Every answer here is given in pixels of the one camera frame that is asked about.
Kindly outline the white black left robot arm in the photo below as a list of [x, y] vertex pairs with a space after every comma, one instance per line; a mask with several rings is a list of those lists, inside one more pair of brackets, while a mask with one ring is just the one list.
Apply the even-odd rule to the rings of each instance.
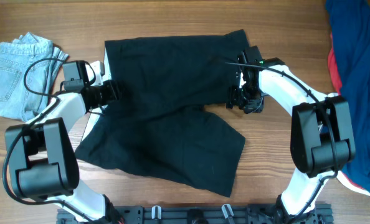
[[6, 129], [7, 154], [2, 184], [8, 196], [24, 205], [55, 204], [79, 223], [124, 223], [106, 195], [80, 180], [69, 131], [83, 115], [120, 99], [120, 89], [107, 80], [101, 61], [63, 64], [64, 91], [39, 115]]

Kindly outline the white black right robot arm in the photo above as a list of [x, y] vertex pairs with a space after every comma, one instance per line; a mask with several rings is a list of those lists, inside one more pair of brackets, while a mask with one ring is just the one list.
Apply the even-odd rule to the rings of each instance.
[[256, 46], [243, 50], [234, 65], [240, 78], [227, 107], [259, 113], [265, 96], [271, 96], [292, 117], [290, 152], [295, 171], [276, 202], [258, 206], [257, 212], [272, 223], [320, 223], [316, 198], [356, 153], [348, 102], [312, 89], [279, 58], [262, 58]]

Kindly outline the black shorts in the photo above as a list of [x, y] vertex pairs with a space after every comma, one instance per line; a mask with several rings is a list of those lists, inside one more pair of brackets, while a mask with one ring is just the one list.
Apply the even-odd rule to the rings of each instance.
[[76, 158], [229, 197], [245, 138], [204, 107], [229, 101], [237, 57], [248, 46], [242, 30], [106, 41], [122, 96], [106, 107]]

